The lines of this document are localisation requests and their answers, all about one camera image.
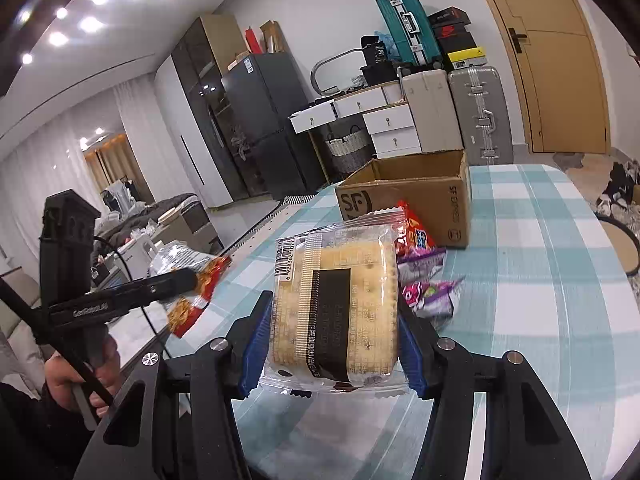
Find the checkered tablecloth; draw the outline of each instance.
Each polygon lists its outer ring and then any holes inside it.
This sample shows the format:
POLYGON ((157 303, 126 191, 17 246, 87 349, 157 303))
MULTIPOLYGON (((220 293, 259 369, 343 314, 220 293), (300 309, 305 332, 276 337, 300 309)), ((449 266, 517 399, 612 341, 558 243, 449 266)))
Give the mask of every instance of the checkered tablecloth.
MULTIPOLYGON (((640 439, 640 314, 607 235, 578 190, 548 166, 471 169, 472 229, 444 278, 466 276, 440 332, 467 350, 522 352, 557 403, 594 479, 610 478, 640 439)), ((247 316, 273 289, 275 241, 341 220, 333 187, 224 277, 212 305, 170 349, 187 354, 247 316)), ((431 401, 415 394, 311 400, 257 388, 234 404, 247 460, 272 478, 410 478, 431 401)), ((478 478, 484 394, 476 394, 467 478, 478 478)))

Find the barcode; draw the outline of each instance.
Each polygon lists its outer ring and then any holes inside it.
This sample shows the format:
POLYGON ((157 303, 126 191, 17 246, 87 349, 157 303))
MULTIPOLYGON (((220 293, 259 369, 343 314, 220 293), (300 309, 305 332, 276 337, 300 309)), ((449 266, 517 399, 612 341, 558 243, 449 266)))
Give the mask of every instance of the barcode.
POLYGON ((283 276, 285 280, 291 279, 294 247, 295 238, 278 240, 278 248, 276 249, 276 267, 274 270, 274 275, 276 277, 283 276))

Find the black pole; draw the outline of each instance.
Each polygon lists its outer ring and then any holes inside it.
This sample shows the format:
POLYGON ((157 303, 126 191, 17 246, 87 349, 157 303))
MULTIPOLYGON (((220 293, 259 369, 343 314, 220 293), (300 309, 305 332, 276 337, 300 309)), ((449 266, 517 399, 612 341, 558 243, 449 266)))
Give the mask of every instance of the black pole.
POLYGON ((81 358, 66 344, 65 340, 55 333, 50 327, 40 319, 37 312, 34 311, 25 301, 16 294, 16 292, 8 285, 5 280, 0 278, 0 300, 13 310, 27 325, 31 327, 34 335, 43 338, 48 344, 53 346, 63 358, 80 374, 86 384, 96 392, 108 406, 113 404, 113 396, 107 388, 96 379, 91 369, 82 361, 81 358))

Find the wooden door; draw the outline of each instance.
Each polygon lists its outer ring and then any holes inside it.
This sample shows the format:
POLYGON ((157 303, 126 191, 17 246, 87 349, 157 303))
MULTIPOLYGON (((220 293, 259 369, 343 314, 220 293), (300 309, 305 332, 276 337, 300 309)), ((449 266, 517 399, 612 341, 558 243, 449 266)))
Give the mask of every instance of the wooden door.
POLYGON ((508 43, 532 150, 605 153, 604 83, 576 0, 488 2, 508 43))

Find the silver bolt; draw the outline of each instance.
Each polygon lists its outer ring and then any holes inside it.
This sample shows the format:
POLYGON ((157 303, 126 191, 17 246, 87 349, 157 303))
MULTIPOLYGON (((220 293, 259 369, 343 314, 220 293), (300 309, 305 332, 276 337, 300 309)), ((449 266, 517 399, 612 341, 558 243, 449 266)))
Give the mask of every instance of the silver bolt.
POLYGON ((507 352, 507 361, 512 365, 519 365, 524 361, 524 357, 520 352, 511 350, 510 352, 507 352))
POLYGON ((209 347, 212 350, 216 350, 218 352, 220 352, 221 350, 224 350, 228 346, 229 346, 229 341, 227 341, 223 337, 217 337, 213 341, 211 341, 211 343, 209 343, 209 347))
POLYGON ((441 337, 438 339, 438 346, 443 350, 453 350, 456 347, 456 342, 449 337, 441 337))
POLYGON ((155 352, 149 352, 148 354, 144 354, 142 356, 142 364, 145 366, 153 366, 158 362, 160 356, 155 352))

